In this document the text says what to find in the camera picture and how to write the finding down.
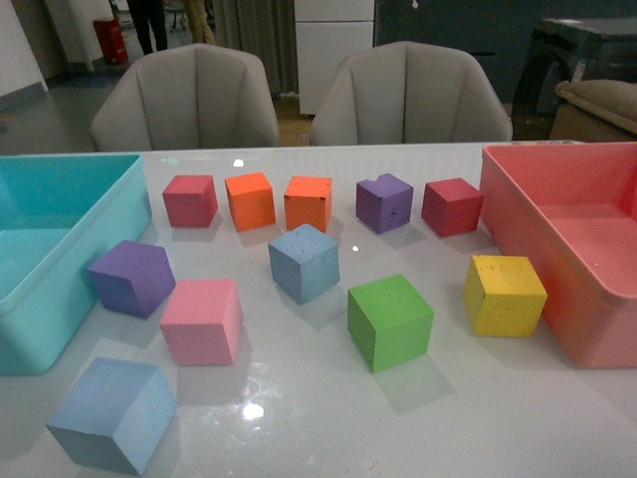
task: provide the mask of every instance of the wall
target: wall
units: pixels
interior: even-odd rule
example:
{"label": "wall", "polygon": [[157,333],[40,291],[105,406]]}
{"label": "wall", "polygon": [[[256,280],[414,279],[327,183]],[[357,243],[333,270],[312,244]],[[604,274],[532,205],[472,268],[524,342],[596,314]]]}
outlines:
{"label": "wall", "polygon": [[0,99],[33,86],[46,89],[11,2],[0,2]]}
{"label": "wall", "polygon": [[72,66],[94,69],[103,57],[93,21],[112,18],[107,0],[45,0],[67,60]]}

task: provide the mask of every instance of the gray curtain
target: gray curtain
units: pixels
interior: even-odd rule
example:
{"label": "gray curtain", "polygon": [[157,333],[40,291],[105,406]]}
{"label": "gray curtain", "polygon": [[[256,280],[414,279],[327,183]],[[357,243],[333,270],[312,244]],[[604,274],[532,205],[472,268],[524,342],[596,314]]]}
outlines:
{"label": "gray curtain", "polygon": [[212,5],[217,44],[261,58],[273,95],[297,93],[294,0],[212,0]]}

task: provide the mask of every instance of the yellow cube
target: yellow cube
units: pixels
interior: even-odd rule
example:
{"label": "yellow cube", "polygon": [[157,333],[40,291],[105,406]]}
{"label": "yellow cube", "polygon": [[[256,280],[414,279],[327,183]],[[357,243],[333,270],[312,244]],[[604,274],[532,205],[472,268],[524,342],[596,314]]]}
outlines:
{"label": "yellow cube", "polygon": [[529,337],[546,302],[531,261],[518,256],[473,256],[465,306],[478,336]]}

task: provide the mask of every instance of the chair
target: chair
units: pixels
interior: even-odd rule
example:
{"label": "chair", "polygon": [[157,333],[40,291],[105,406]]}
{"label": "chair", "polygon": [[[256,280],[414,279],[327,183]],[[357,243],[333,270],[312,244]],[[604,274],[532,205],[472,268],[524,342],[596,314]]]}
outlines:
{"label": "chair", "polygon": [[508,141],[513,128],[480,64],[449,48],[398,42],[338,66],[313,145]]}
{"label": "chair", "polygon": [[174,33],[178,27],[181,27],[181,29],[185,32],[187,19],[186,9],[183,6],[183,2],[178,0],[165,1],[163,8],[168,15],[173,15],[172,25],[170,25],[170,33]]}
{"label": "chair", "polygon": [[637,141],[637,84],[618,80],[562,82],[550,139],[584,142]]}
{"label": "chair", "polygon": [[202,44],[137,60],[98,111],[91,134],[98,151],[279,145],[261,60]]}

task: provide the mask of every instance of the person's leg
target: person's leg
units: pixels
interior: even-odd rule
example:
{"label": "person's leg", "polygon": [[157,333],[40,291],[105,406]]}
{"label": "person's leg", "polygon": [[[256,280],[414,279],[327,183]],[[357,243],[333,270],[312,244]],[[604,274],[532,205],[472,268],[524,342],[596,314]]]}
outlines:
{"label": "person's leg", "polygon": [[163,0],[147,0],[148,1],[148,21],[152,27],[152,33],[155,37],[155,46],[157,51],[168,48],[168,37],[166,35],[166,18],[163,11]]}
{"label": "person's leg", "polygon": [[207,43],[208,45],[214,45],[215,36],[212,33],[210,25],[208,25],[208,12],[206,12],[206,5],[204,4],[204,0],[196,0],[195,3],[199,21],[201,22],[202,41],[203,43]]}
{"label": "person's leg", "polygon": [[146,0],[126,0],[130,18],[137,33],[137,40],[141,46],[141,51],[144,55],[148,55],[152,53],[152,44],[150,43],[150,29],[148,28],[148,18],[146,17],[144,7],[145,1]]}
{"label": "person's leg", "polygon": [[188,17],[188,28],[192,36],[192,43],[203,43],[203,31],[197,16],[196,0],[184,0],[183,7],[186,10],[186,17]]}

